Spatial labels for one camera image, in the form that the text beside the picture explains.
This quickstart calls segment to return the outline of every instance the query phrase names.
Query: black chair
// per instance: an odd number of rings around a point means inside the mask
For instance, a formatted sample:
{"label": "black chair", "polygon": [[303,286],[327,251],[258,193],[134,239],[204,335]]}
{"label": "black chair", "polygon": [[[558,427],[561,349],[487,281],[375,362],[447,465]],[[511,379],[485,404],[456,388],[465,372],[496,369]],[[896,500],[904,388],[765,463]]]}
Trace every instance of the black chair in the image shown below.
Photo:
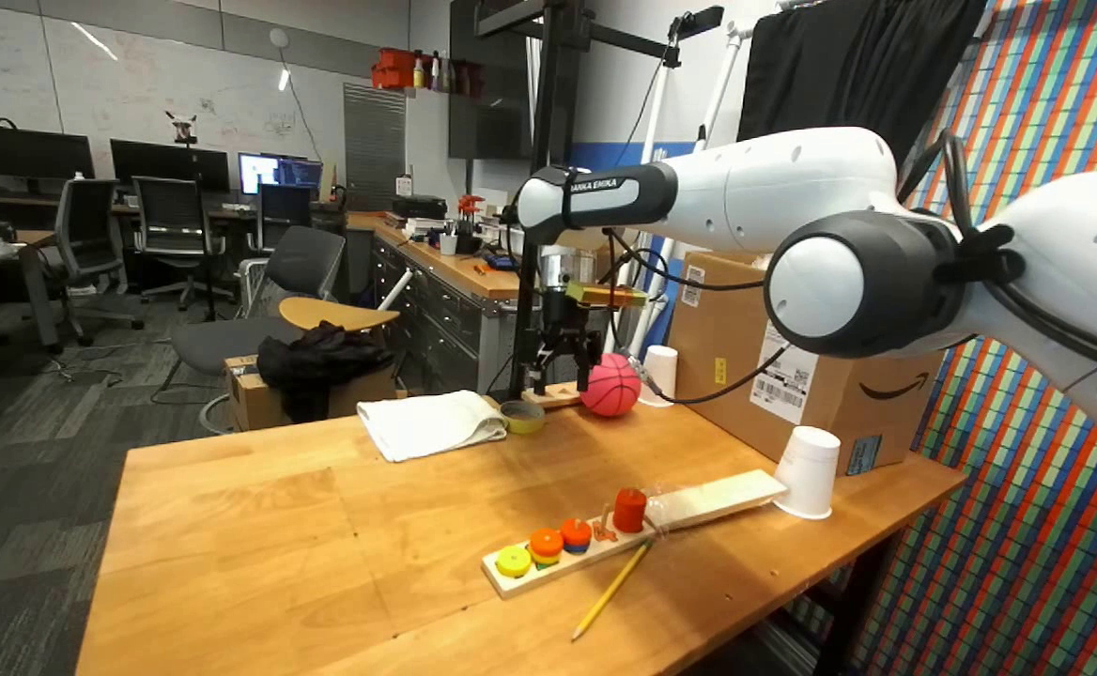
{"label": "black chair", "polygon": [[196,181],[173,175],[134,175],[141,196],[141,254],[162,258],[182,271],[186,281],[143,289],[141,295],[182,293],[177,309],[186,311],[196,293],[208,293],[208,320],[216,320],[216,263],[222,239],[216,236],[204,186]]}
{"label": "black chair", "polygon": [[257,248],[276,251],[283,233],[312,224],[317,186],[300,183],[258,183],[257,196]]}
{"label": "black chair", "polygon": [[[222,374],[229,358],[257,358],[258,343],[283,331],[283,314],[276,309],[278,295],[336,295],[343,251],[347,236],[340,233],[310,224],[286,230],[276,254],[263,258],[263,275],[251,275],[258,263],[246,263],[239,278],[251,281],[251,289],[246,293],[236,320],[187,324],[173,331],[177,364],[162,390],[173,382],[182,364],[204,374]],[[227,398],[229,394],[217,394],[199,409],[208,430],[222,430],[212,425],[212,409]]]}
{"label": "black chair", "polygon": [[128,263],[109,208],[113,181],[69,181],[54,221],[57,248],[44,248],[63,320],[83,344],[94,343],[83,320],[143,325],[128,309],[113,309],[128,295]]}

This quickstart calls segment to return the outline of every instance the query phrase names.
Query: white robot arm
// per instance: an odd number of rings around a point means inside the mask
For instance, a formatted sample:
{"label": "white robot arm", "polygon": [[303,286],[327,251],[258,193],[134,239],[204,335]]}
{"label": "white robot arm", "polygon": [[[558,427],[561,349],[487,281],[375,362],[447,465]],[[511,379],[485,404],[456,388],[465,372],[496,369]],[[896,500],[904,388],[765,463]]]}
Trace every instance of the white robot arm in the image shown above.
{"label": "white robot arm", "polygon": [[1097,171],[1052,181],[980,230],[896,200],[863,127],[783,132],[619,171],[544,169],[528,230],[654,224],[702,248],[774,251],[774,325],[833,358],[991,335],[1097,422]]}

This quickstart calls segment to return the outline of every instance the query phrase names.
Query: bag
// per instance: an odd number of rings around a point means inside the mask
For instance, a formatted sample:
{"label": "bag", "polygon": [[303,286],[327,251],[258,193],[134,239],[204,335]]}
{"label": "bag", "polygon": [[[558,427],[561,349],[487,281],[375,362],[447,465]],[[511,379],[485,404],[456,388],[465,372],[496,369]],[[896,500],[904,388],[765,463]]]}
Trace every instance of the bag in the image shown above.
{"label": "bag", "polygon": [[283,409],[290,422],[322,422],[331,390],[391,364],[391,344],[380,331],[343,331],[321,324],[303,335],[270,335],[258,343],[258,379],[283,390]]}

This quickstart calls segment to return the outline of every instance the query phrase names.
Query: wooden stick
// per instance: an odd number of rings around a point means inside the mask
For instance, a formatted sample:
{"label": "wooden stick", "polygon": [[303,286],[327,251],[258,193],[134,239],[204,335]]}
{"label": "wooden stick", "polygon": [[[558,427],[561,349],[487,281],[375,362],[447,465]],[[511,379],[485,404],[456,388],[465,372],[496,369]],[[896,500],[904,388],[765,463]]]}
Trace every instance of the wooden stick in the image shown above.
{"label": "wooden stick", "polygon": [[600,614],[600,607],[610,607],[610,599],[616,598],[616,589],[624,586],[624,579],[638,568],[638,558],[649,552],[649,544],[654,544],[654,536],[634,548],[634,556],[624,564],[624,571],[614,579],[614,586],[590,603],[590,612],[576,626],[573,643],[578,643],[594,626],[594,621]]}

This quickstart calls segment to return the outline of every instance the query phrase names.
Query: cardboard box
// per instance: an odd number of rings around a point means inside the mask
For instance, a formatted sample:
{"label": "cardboard box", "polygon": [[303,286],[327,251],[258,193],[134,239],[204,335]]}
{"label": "cardboard box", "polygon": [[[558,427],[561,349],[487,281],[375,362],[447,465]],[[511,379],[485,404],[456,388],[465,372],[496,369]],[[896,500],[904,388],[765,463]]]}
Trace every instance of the cardboard box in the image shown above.
{"label": "cardboard box", "polygon": [[[712,286],[762,281],[762,275],[765,258],[688,254],[688,278]],[[684,289],[669,343],[680,352],[680,398],[720,390],[784,344],[765,320],[762,289]],[[913,447],[935,372],[941,352],[839,362],[788,344],[759,379],[690,409],[774,463],[792,425],[819,425],[841,437],[841,474],[863,474],[896,465]]]}
{"label": "cardboard box", "polygon": [[[229,388],[229,422],[233,427],[278,427],[290,425],[283,409],[283,394],[270,390],[258,372],[257,358],[229,358],[227,362],[227,388]],[[375,369],[358,374],[353,382],[340,388],[327,402],[327,418],[353,418],[358,402],[400,398],[395,369]]]}

